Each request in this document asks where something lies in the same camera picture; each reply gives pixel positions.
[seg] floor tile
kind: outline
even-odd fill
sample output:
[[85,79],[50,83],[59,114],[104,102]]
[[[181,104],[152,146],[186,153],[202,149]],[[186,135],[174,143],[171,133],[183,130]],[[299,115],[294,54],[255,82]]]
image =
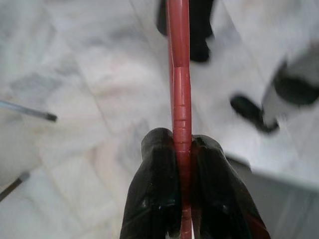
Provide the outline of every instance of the floor tile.
[[41,160],[20,114],[0,108],[0,186],[34,169]]
[[81,224],[43,168],[0,203],[0,238],[69,239]]
[[86,228],[111,219],[117,211],[112,195],[92,167],[95,153],[94,149],[73,156],[51,169],[54,182]]
[[1,1],[1,83],[8,83],[41,63],[54,36],[40,0]]
[[16,103],[52,112],[57,123],[24,117],[48,166],[86,151],[108,137],[102,115],[72,56],[11,84]]
[[105,20],[108,24],[115,16],[132,11],[128,0],[45,0],[45,4],[54,26],[61,32],[95,21]]
[[169,92],[138,19],[119,15],[115,22],[76,29],[67,39],[108,128],[119,133],[155,114]]

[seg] black pants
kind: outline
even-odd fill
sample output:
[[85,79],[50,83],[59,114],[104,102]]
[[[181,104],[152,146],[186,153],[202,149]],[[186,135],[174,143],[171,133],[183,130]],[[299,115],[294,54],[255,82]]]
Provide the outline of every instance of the black pants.
[[[166,1],[160,0],[157,28],[163,35],[166,32]],[[189,2],[189,22],[190,38],[205,39],[213,34],[210,25],[210,15],[215,0],[190,0]]]

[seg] red cane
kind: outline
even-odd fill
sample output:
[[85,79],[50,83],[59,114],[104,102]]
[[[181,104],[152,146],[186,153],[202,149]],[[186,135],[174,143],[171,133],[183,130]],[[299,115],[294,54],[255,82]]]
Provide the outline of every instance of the red cane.
[[166,1],[173,139],[179,168],[183,204],[181,239],[191,239],[191,210],[189,202],[191,96],[188,1]]

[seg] black shoe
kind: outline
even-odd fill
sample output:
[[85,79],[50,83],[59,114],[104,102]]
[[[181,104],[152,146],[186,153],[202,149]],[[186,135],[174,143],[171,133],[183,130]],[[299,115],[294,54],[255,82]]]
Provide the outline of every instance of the black shoe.
[[190,39],[190,60],[203,63],[209,60],[210,50],[205,39]]
[[259,131],[264,133],[272,133],[279,128],[277,122],[275,122],[273,125],[265,125],[262,117],[263,111],[244,96],[234,96],[230,100],[230,105],[237,114],[254,124]]

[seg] white marble tile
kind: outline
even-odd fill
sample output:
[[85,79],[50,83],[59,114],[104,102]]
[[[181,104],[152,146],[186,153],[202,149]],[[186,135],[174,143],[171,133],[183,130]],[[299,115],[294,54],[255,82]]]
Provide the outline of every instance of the white marble tile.
[[55,31],[41,0],[3,0],[0,20],[0,77],[4,83],[41,63]]
[[2,239],[70,239],[82,226],[43,168],[0,204]]
[[155,114],[169,102],[161,69],[133,15],[98,22],[66,36],[112,133]]
[[308,131],[307,136],[304,138],[303,147],[301,149],[302,161],[311,162],[312,165],[315,165],[316,168],[319,168],[319,149],[318,149],[318,140],[319,140],[319,117],[313,116],[312,119],[307,119],[305,123],[312,123],[311,129]]
[[137,153],[137,146],[134,143],[125,146],[124,136],[123,138],[115,137],[98,147],[93,162],[93,168],[97,176],[107,187],[117,206],[117,212],[112,219],[114,235],[121,230],[126,196],[135,174],[130,167],[138,168],[142,162],[141,156]]
[[112,228],[109,223],[98,226],[88,232],[85,232],[84,234],[78,235],[74,237],[73,239],[115,239],[112,235]]
[[0,185],[41,164],[32,135],[20,114],[0,108]]
[[128,0],[45,0],[45,4],[59,31],[68,31],[101,20],[110,24],[115,16],[132,12]]
[[224,4],[266,80],[283,58],[307,47],[319,24],[313,0],[226,0]]
[[97,226],[117,212],[112,195],[100,182],[92,166],[95,160],[96,149],[93,149],[70,157],[51,169],[55,184],[85,228]]
[[11,84],[17,102],[56,114],[57,123],[24,117],[43,162],[51,167],[108,137],[102,115],[72,56]]

